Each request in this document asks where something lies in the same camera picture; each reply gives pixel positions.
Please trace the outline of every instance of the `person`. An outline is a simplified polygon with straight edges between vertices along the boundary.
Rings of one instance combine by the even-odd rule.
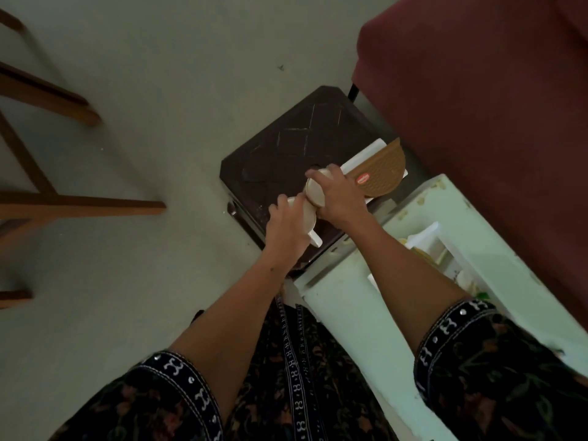
[[[588,380],[406,250],[337,166],[310,170],[319,217],[347,233],[415,354],[415,384],[460,440],[575,439]],[[258,261],[163,351],[100,390],[57,440],[393,440],[356,364],[302,306],[276,296],[309,244],[303,195],[269,207]]]

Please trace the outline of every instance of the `red sofa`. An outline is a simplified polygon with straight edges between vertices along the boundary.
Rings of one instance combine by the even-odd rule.
[[[353,82],[588,328],[588,0],[400,0]]]

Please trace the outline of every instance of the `hand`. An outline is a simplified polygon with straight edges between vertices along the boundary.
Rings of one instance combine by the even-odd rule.
[[[341,168],[335,164],[328,165],[327,169],[333,179],[317,170],[306,172],[306,177],[314,179],[325,194],[325,207],[319,208],[317,215],[349,234],[355,226],[371,217],[371,214],[368,212],[364,194],[355,181],[345,177]]]
[[[271,269],[281,269],[286,275],[302,256],[311,238],[303,229],[305,196],[299,193],[290,206],[286,195],[277,197],[277,206],[269,206],[270,219],[265,228],[265,248],[262,260]]]

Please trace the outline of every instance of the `forearm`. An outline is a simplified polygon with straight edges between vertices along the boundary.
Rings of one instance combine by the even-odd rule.
[[[171,346],[172,351],[187,357],[206,379],[223,421],[235,404],[263,320],[286,274],[287,269],[275,266],[262,255]]]
[[[415,352],[439,316],[467,294],[386,233],[371,214],[346,232],[361,251],[390,314]]]

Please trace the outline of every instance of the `wooden chair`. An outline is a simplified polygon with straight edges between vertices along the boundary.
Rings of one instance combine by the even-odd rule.
[[[18,32],[24,25],[0,10],[0,23]],[[0,62],[0,96],[96,126],[102,120],[88,101],[31,74]],[[154,215],[165,210],[160,201],[60,195],[37,165],[24,143],[0,111],[0,136],[38,193],[0,191],[0,251],[33,229],[57,218],[85,216]],[[26,290],[0,292],[0,309],[32,298]]]

